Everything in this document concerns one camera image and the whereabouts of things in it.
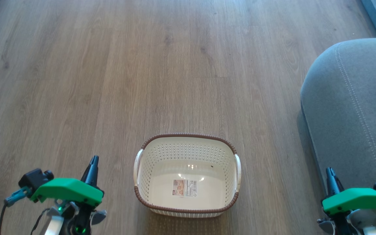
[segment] product label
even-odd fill
[[[172,195],[197,196],[196,180],[173,180]]]

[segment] black cable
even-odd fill
[[[30,235],[33,235],[34,230],[36,230],[36,229],[37,229],[37,226],[39,225],[40,219],[43,217],[44,213],[45,213],[46,211],[48,211],[48,210],[50,210],[50,208],[46,208],[46,209],[44,209],[44,210],[41,212],[41,214],[40,214],[39,217],[37,218],[36,223],[35,223],[34,226],[33,226],[33,229],[32,229],[31,232],[30,232]]]
[[[1,216],[0,216],[0,235],[1,235],[1,228],[3,226],[3,217],[4,217],[6,208],[7,208],[7,204],[4,203],[4,207],[3,207],[3,210],[1,211]]]

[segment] brown braided rim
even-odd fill
[[[173,134],[155,135],[154,137],[151,137],[150,139],[148,139],[143,144],[142,149],[145,149],[145,147],[150,142],[152,142],[152,140],[155,140],[157,138],[162,138],[162,137],[197,137],[197,138],[204,138],[204,139],[210,139],[210,140],[217,140],[217,141],[221,141],[221,142],[227,144],[230,147],[230,149],[233,151],[233,154],[237,154],[234,146],[225,139],[215,137],[215,136],[211,136],[211,135],[186,134],[186,133],[173,133]],[[152,205],[152,204],[146,202],[142,198],[142,196],[140,196],[139,187],[137,187],[137,186],[134,186],[134,192],[136,193],[137,199],[139,199],[139,201],[143,205],[145,205],[146,207],[149,207],[151,209],[163,210],[163,211],[169,211],[169,212],[176,212],[176,213],[191,213],[191,214],[208,214],[208,213],[219,213],[219,212],[227,211],[230,207],[232,207],[234,205],[234,203],[237,201],[237,198],[239,197],[239,192],[234,193],[234,196],[233,196],[233,199],[231,200],[231,202],[229,204],[227,204],[225,207],[222,207],[222,208],[219,208],[219,209],[213,209],[213,210],[184,210],[184,209],[175,209],[175,208],[170,208],[170,207],[155,206],[155,205]]]

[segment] gray sofa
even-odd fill
[[[301,104],[322,182],[332,167],[345,188],[376,182],[376,39],[331,46],[311,66]]]

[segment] plastic laundry basket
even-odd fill
[[[234,147],[218,137],[164,134],[149,139],[134,161],[134,191],[153,212],[215,217],[239,196],[242,168]]]

